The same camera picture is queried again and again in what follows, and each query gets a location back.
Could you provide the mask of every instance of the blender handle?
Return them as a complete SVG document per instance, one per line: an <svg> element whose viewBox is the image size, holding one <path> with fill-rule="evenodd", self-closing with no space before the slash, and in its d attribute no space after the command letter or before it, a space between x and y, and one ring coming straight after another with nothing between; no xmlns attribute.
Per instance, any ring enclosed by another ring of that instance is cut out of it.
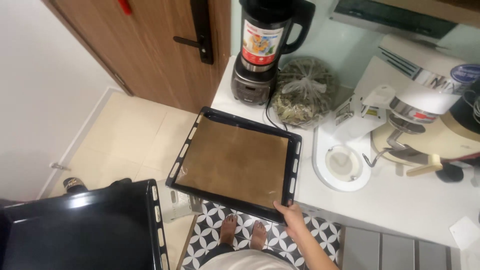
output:
<svg viewBox="0 0 480 270"><path fill-rule="evenodd" d="M297 39L290 43L285 44L282 49L282 54L288 54L296 51L305 41L308 31L310 30L310 25L312 24L313 16L315 15L315 4L310 3L306 0L298 0L298 5L295 8L295 14L292 17L292 26L293 24L298 24L301 26L301 31Z"/></svg>

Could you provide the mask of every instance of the brown baking paper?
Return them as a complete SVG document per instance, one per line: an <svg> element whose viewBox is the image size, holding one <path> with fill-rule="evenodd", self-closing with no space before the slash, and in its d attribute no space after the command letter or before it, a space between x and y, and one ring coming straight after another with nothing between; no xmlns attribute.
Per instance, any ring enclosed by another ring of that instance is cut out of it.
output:
<svg viewBox="0 0 480 270"><path fill-rule="evenodd" d="M282 199L288 139L202 117L176 183L273 208Z"/></svg>

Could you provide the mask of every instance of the mint green wall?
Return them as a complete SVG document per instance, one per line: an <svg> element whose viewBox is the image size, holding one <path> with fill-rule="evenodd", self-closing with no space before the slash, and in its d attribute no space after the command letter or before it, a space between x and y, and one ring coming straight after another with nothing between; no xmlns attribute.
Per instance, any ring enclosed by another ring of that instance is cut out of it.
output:
<svg viewBox="0 0 480 270"><path fill-rule="evenodd" d="M241 6L238 0L231 1L231 54L237 55L240 52ZM296 52L283 55L280 66L294 57L315 56L336 71L343 86L354 88L384 35L328 19L335 0L310 1L315 3L316 10L307 39ZM296 26L289 42L300 31ZM480 29L459 25L438 45L450 48L448 53L468 62L480 63Z"/></svg>

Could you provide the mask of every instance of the white wall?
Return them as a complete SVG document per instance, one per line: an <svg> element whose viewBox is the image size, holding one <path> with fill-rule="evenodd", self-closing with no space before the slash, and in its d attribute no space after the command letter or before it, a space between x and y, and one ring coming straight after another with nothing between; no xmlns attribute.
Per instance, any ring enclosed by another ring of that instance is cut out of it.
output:
<svg viewBox="0 0 480 270"><path fill-rule="evenodd" d="M240 52L241 6L238 0L231 1L231 55L237 55ZM384 35L330 20L335 0L309 1L315 4L316 9L308 36L300 49L282 56L280 66L293 57L315 56L337 72L342 85L355 88ZM295 26L289 42L298 36L301 29ZM480 29L459 25L439 45L451 48L453 55L480 63Z"/></svg>
<svg viewBox="0 0 480 270"><path fill-rule="evenodd" d="M0 198L39 195L109 86L40 0L0 1Z"/></svg>

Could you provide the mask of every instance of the hand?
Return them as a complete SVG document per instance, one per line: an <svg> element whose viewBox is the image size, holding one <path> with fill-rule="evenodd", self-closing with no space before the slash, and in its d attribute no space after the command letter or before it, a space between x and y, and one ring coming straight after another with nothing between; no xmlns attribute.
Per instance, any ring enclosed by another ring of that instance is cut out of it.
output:
<svg viewBox="0 0 480 270"><path fill-rule="evenodd" d="M307 226L303 221L303 215L298 204L292 205L291 201L289 201L288 207L285 207L278 201L274 201L273 206L278 210L278 212L283 214L283 217L287 222L286 232L293 239L293 241L297 241L298 235L301 232L308 231Z"/></svg>

